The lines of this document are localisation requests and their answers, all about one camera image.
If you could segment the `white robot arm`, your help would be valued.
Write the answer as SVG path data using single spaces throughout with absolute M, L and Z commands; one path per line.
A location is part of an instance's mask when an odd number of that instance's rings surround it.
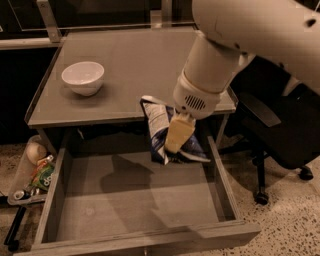
M 296 0 L 193 0 L 198 32 L 173 91 L 164 148 L 180 151 L 234 77 L 263 57 L 320 91 L 320 12 Z

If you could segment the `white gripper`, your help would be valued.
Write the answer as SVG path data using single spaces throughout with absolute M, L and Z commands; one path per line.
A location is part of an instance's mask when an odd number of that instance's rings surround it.
M 221 95 L 198 89 L 181 73 L 173 90 L 173 99 L 175 108 L 180 113 L 175 114 L 169 123 L 165 149 L 177 153 L 194 133 L 195 119 L 212 115 Z

